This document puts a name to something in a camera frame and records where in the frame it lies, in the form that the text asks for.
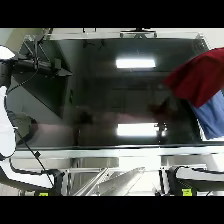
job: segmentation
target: yellow-green label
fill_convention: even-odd
[[[192,196],[191,189],[182,189],[182,191],[183,191],[183,196]]]
[[[48,196],[48,193],[40,193],[39,196]]]

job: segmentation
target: reflective surface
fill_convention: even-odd
[[[38,99],[38,105],[42,104],[45,111],[38,106],[34,112],[30,104],[21,100],[21,104],[26,104],[21,110],[34,118],[41,130],[38,137],[34,133],[30,144],[97,147],[201,144],[193,112],[187,102],[172,95],[163,79],[179,65],[208,50],[205,46],[201,39],[181,38],[44,41],[43,49],[50,61],[60,58],[63,68],[73,76],[45,78],[40,73],[20,87]],[[25,46],[20,53],[27,53]],[[118,59],[153,60],[155,66],[144,66],[141,62],[142,67],[139,64],[119,67]],[[15,81],[20,83],[30,75],[15,72]],[[16,97],[11,97],[10,105],[15,101]],[[17,102],[17,110],[19,107],[22,106]],[[125,126],[120,135],[118,125],[122,124],[132,125]],[[150,125],[139,131],[139,124]]]

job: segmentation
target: clothing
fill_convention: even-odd
[[[203,106],[196,108],[191,105],[191,108],[198,118],[206,139],[224,136],[224,97],[221,90]]]
[[[164,83],[176,97],[201,107],[224,86],[224,48],[193,58],[172,72]]]

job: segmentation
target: light blue fabric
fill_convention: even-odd
[[[224,136],[224,97],[222,91],[217,92],[207,103],[191,108],[197,117],[206,139]]]

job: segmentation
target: dark red fabric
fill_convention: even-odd
[[[193,58],[172,72],[164,83],[176,97],[201,107],[224,87],[224,48]]]

